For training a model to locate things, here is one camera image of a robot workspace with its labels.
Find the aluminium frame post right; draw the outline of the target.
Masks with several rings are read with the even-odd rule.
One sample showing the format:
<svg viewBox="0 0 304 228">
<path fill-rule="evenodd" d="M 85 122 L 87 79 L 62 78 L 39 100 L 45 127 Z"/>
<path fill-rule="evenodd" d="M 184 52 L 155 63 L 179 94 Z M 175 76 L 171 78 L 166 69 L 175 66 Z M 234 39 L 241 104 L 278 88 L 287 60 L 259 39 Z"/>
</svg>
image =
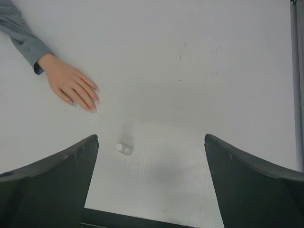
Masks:
<svg viewBox="0 0 304 228">
<path fill-rule="evenodd" d="M 290 1 L 297 169 L 304 171 L 304 2 Z"/>
</svg>

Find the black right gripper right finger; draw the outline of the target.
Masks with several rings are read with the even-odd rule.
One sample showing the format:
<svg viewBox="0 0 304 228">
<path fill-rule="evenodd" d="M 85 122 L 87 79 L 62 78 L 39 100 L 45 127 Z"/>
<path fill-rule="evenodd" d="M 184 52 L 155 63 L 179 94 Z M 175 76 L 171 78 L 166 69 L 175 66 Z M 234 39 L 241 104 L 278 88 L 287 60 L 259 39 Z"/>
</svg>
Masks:
<svg viewBox="0 0 304 228">
<path fill-rule="evenodd" d="M 226 228 L 302 228 L 304 174 L 206 134 L 205 152 Z"/>
</svg>

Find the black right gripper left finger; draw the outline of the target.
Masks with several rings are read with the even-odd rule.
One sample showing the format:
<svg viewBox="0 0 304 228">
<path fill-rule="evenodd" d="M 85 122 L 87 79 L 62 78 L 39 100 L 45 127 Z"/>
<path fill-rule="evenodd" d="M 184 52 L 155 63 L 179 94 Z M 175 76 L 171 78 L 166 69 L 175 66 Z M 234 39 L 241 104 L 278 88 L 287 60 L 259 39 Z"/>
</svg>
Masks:
<svg viewBox="0 0 304 228">
<path fill-rule="evenodd" d="M 0 175 L 2 228 L 77 228 L 98 155 L 93 134 L 60 152 Z"/>
</svg>

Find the grey shirt with sleeve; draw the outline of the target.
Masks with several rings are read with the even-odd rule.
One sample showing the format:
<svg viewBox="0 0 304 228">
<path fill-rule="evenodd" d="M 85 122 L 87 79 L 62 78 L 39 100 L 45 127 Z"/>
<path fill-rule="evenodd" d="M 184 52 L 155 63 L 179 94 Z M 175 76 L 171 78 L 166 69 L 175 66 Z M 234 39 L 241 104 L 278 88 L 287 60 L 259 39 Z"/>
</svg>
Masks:
<svg viewBox="0 0 304 228">
<path fill-rule="evenodd" d="M 31 65 L 35 74 L 41 75 L 44 70 L 38 60 L 52 51 L 31 32 L 20 11 L 10 0 L 0 2 L 0 30 L 10 36 L 13 45 Z"/>
</svg>

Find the mannequin hand with pink nails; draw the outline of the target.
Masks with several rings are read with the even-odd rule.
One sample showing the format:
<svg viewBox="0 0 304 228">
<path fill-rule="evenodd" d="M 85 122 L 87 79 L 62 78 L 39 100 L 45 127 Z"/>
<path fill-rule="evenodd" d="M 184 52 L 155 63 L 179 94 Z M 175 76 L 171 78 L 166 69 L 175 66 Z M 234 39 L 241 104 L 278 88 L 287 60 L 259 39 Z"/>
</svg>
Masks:
<svg viewBox="0 0 304 228">
<path fill-rule="evenodd" d="M 97 113 L 100 104 L 96 91 L 99 88 L 81 71 L 52 54 L 37 61 L 47 75 L 53 92 L 70 105 L 79 105 L 90 113 Z"/>
</svg>

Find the clear nail polish bottle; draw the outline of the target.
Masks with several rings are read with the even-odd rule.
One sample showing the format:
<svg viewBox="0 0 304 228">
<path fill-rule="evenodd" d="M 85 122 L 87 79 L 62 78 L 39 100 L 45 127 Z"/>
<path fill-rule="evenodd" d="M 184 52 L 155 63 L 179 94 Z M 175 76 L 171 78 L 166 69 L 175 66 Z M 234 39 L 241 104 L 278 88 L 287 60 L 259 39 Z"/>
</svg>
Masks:
<svg viewBox="0 0 304 228">
<path fill-rule="evenodd" d="M 130 156 L 133 152 L 133 147 L 129 146 L 128 144 L 124 142 L 118 142 L 115 146 L 115 149 L 119 151 L 120 153 Z"/>
</svg>

